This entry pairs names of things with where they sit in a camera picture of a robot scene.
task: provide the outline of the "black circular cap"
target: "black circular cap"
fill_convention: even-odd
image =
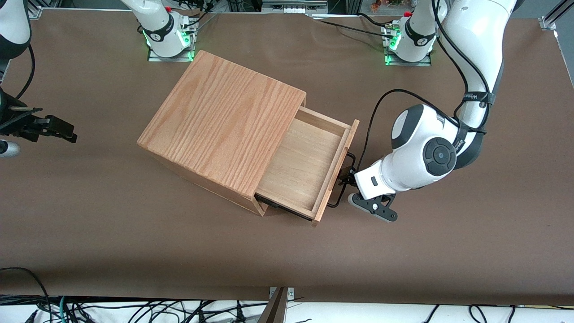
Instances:
[[[423,149],[426,170],[434,176],[450,172],[456,163],[456,151],[445,138],[435,137],[426,142]]]
[[[450,153],[445,146],[438,146],[432,155],[435,161],[439,164],[446,164],[450,159]]]

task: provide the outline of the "table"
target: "table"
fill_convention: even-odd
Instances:
[[[257,217],[137,147],[187,63],[148,63],[130,12],[46,10],[32,27],[36,76],[22,100],[74,124],[78,142],[20,140],[21,155],[1,160],[0,266],[30,268],[50,294],[266,299],[269,286],[293,286],[308,301],[574,303],[574,91],[536,20],[509,22],[474,164],[401,193],[395,223],[342,203],[317,228],[278,210]],[[385,91],[415,91],[448,113],[463,93],[440,49],[432,67],[389,67],[379,43],[304,15],[221,14],[197,48],[306,91],[319,113],[361,120],[357,154]],[[17,93],[28,71],[24,54],[4,89]],[[386,99],[366,163],[391,151],[394,119],[417,103]],[[16,273],[0,287],[39,292]]]

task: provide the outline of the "white floor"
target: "white floor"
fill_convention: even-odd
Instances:
[[[185,301],[188,311],[195,309],[198,301]],[[141,303],[99,303],[102,306],[124,306]],[[220,310],[235,307],[235,301],[216,301],[206,307],[206,310]],[[311,319],[309,323],[423,323],[433,305],[395,305],[395,304],[367,304],[367,303],[314,303],[314,302],[290,302],[287,309],[285,323],[296,323]],[[255,316],[263,311],[264,306],[248,307],[243,309],[246,317]],[[481,306],[488,323],[506,323],[511,309],[509,307],[486,307]],[[0,306],[1,323],[23,323],[30,314],[36,310],[33,305]],[[97,323],[126,323],[137,308],[128,309],[87,309],[92,319]],[[225,313],[218,315],[209,322],[229,322],[234,316]],[[49,319],[47,313],[38,312],[35,322],[41,323]],[[147,322],[147,314],[140,322]],[[174,315],[162,314],[154,323],[177,323]],[[431,323],[473,323],[468,314],[468,306],[441,305],[435,312]],[[574,310],[560,309],[534,309],[516,308],[512,323],[574,323]]]

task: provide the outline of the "wooden top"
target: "wooden top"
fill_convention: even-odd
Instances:
[[[252,197],[305,96],[200,51],[138,144]]]

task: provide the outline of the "wooden cabinet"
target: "wooden cabinet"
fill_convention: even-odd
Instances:
[[[321,220],[359,121],[305,108],[306,93],[200,51],[138,139],[169,169],[264,215]]]

